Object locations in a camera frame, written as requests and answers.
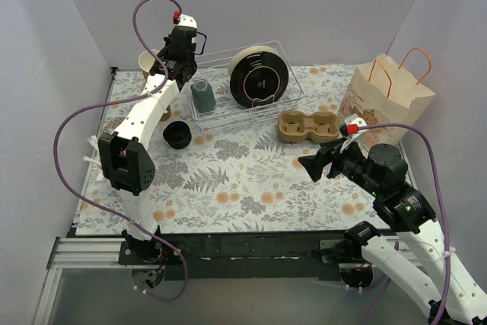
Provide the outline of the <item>paper takeout bag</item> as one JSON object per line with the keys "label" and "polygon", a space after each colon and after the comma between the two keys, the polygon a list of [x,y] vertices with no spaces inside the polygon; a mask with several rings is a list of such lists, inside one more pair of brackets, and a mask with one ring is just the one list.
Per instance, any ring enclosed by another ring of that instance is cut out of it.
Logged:
{"label": "paper takeout bag", "polygon": [[405,63],[380,54],[357,65],[338,110],[344,120],[355,114],[367,125],[401,123],[413,125],[435,96],[422,81],[429,74],[417,78],[406,69]]}

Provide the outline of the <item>black cup lids stack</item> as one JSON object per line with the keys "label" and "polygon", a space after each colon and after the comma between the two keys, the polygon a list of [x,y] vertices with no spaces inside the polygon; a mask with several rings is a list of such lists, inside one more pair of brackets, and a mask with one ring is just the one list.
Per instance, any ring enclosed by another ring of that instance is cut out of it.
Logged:
{"label": "black cup lids stack", "polygon": [[174,149],[183,149],[192,140],[190,127],[183,121],[170,123],[163,131],[164,141]]}

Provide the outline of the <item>stack of paper cups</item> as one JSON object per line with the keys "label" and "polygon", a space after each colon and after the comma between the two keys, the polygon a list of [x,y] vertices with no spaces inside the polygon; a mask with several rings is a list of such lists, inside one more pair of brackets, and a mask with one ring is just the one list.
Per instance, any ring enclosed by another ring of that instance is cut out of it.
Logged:
{"label": "stack of paper cups", "polygon": [[151,67],[153,66],[154,62],[155,62],[155,58],[147,50],[142,52],[138,57],[138,66],[142,71],[142,75],[145,81],[149,76]]}

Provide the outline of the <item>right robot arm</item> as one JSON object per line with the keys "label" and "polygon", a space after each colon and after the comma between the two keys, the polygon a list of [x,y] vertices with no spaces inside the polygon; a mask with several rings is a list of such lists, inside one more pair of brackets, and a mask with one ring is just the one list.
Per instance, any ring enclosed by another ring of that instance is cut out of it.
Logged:
{"label": "right robot arm", "polygon": [[328,178],[341,174],[370,193],[374,211],[421,266],[395,251],[367,221],[345,232],[345,255],[353,262],[367,260],[377,266],[417,304],[429,323],[439,315],[442,324],[484,324],[486,293],[458,256],[445,250],[446,235],[427,199],[406,182],[408,165],[399,150],[378,144],[364,156],[357,143],[343,148],[344,142],[324,143],[315,155],[298,160],[314,182],[329,167]]}

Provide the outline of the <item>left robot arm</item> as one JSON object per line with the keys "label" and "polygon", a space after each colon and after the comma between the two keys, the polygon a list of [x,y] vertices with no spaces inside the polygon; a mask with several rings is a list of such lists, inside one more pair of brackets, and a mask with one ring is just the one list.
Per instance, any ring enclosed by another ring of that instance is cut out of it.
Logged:
{"label": "left robot arm", "polygon": [[141,93],[143,99],[112,133],[98,139],[103,175],[118,191],[125,215],[132,219],[123,237],[131,252],[147,264],[156,263],[162,254],[161,244],[151,237],[158,223],[149,202],[155,165],[148,145],[166,109],[196,72],[196,38],[196,22],[184,16],[164,38],[164,48],[158,53],[167,71],[155,62]]}

